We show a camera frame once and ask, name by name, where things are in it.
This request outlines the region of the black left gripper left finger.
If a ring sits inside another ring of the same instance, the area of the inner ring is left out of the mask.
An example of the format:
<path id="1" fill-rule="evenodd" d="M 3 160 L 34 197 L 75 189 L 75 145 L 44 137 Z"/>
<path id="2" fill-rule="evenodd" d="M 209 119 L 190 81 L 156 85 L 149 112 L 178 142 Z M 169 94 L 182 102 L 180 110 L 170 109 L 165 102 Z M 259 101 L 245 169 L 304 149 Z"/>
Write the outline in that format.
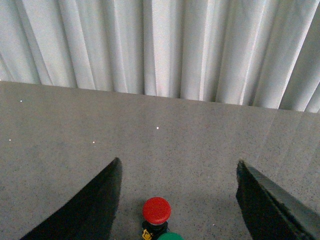
<path id="1" fill-rule="evenodd" d="M 116 157 L 23 239 L 108 240 L 119 206 L 122 173 L 122 162 Z"/>

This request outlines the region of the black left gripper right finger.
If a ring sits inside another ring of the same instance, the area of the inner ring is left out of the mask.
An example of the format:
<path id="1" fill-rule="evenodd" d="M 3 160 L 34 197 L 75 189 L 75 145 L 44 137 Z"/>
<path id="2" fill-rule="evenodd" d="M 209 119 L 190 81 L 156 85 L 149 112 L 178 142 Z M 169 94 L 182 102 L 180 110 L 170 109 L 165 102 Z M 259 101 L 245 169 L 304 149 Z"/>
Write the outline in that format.
<path id="1" fill-rule="evenodd" d="M 320 216 L 243 160 L 236 199 L 254 240 L 318 240 Z"/>

